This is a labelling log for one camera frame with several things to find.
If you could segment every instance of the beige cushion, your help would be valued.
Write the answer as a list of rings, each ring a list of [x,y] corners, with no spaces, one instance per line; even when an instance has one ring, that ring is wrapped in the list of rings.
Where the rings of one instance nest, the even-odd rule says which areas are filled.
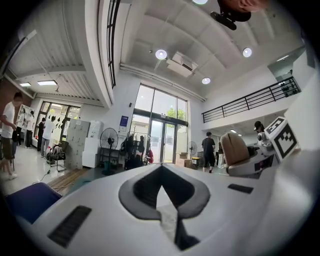
[[[228,132],[220,139],[227,166],[248,160],[248,148],[244,140],[236,133]]]

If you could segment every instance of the standing fan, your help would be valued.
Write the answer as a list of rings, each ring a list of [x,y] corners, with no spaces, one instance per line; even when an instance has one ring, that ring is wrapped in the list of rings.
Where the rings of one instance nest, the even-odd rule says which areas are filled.
[[[198,152],[197,144],[194,141],[188,143],[188,153],[190,154],[191,159],[191,169],[197,170],[197,166],[192,163],[192,156]]]
[[[109,149],[108,168],[105,170],[106,175],[114,174],[114,172],[110,170],[110,158],[111,151],[115,150],[118,146],[118,134],[115,129],[107,128],[102,132],[100,136],[100,146],[103,149]]]

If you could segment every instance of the hand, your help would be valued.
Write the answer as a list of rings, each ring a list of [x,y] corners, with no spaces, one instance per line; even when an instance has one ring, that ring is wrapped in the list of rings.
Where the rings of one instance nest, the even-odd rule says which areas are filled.
[[[17,127],[13,123],[11,124],[11,127],[14,131],[17,129]]]

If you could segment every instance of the white t-shirt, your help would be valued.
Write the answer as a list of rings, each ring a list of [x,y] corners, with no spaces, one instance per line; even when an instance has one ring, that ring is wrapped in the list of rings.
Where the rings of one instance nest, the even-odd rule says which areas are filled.
[[[28,126],[26,127],[26,129],[28,131],[32,131],[33,130],[32,125],[34,124],[35,117],[31,115],[28,117],[27,121],[29,121],[29,122],[28,122]]]
[[[5,105],[3,115],[6,116],[6,120],[8,122],[14,123],[15,106],[12,104],[12,102],[9,102],[7,105]],[[14,129],[12,129],[11,126],[8,126],[2,123],[2,133],[1,133],[2,137],[11,139],[13,131]]]
[[[46,140],[50,140],[52,131],[55,128],[55,124],[51,120],[47,120],[47,121],[45,121],[44,126],[45,126],[45,128],[44,128],[44,131],[43,131],[42,138],[44,138]]]
[[[25,114],[21,114],[18,121],[16,122],[16,126],[22,128],[24,124]]]

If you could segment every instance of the fluorescent light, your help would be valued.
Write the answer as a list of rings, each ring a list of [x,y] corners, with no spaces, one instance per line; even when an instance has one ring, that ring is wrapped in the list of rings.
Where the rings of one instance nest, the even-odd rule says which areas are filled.
[[[159,59],[159,60],[164,60],[167,57],[167,52],[163,49],[159,49],[155,52],[155,56]]]
[[[208,0],[192,0],[192,1],[198,5],[204,5],[208,2]]]
[[[40,86],[56,86],[57,83],[54,80],[47,80],[47,81],[39,81],[38,85],[40,85]]]
[[[29,82],[23,82],[23,83],[20,83],[20,85],[22,87],[28,87],[28,86],[31,86],[31,84]]]
[[[245,48],[242,52],[243,56],[249,58],[252,54],[252,50],[250,48]]]
[[[284,60],[286,57],[289,57],[289,55],[284,56],[284,57],[282,57],[282,58],[278,59],[278,60],[277,60],[277,62]]]
[[[62,108],[62,106],[61,106],[61,105],[59,105],[59,104],[55,104],[55,103],[52,103],[52,104],[51,104],[51,106],[58,107],[58,108]]]
[[[205,77],[204,79],[202,79],[202,83],[204,84],[204,85],[207,85],[207,84],[209,84],[211,82],[211,79],[209,78],[209,77]]]

